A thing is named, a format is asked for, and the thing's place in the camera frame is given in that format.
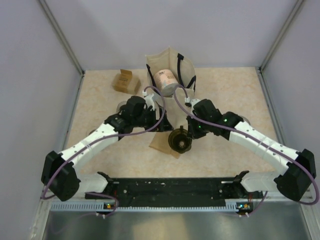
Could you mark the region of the olive green coffee dripper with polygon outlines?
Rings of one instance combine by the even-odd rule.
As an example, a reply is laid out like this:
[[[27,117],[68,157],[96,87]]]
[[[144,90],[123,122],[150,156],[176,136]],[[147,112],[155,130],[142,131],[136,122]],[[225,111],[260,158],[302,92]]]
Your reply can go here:
[[[188,137],[188,131],[181,125],[169,134],[168,144],[173,151],[183,154],[191,149],[192,139]]]

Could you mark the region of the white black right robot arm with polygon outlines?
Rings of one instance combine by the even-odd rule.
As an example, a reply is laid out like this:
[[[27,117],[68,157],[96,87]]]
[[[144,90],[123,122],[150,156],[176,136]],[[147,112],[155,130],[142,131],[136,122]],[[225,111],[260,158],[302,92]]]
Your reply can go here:
[[[308,149],[297,151],[254,129],[243,117],[228,111],[222,114],[209,99],[184,99],[191,109],[187,116],[188,134],[199,139],[208,133],[221,136],[252,151],[271,166],[274,171],[245,171],[233,192],[245,198],[251,192],[280,192],[298,202],[317,176],[315,156]]]

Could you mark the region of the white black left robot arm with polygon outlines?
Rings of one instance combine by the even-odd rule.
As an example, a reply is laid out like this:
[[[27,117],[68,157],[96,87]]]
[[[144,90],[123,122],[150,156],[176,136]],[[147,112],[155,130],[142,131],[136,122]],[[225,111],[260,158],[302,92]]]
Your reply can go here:
[[[91,192],[109,198],[114,187],[108,177],[102,172],[81,174],[82,167],[106,147],[123,137],[133,136],[134,128],[142,128],[143,133],[171,130],[166,106],[165,100],[158,103],[153,94],[145,97],[134,95],[83,140],[59,153],[48,153],[41,175],[44,184],[42,199],[48,199],[47,191],[63,202],[76,194]]]

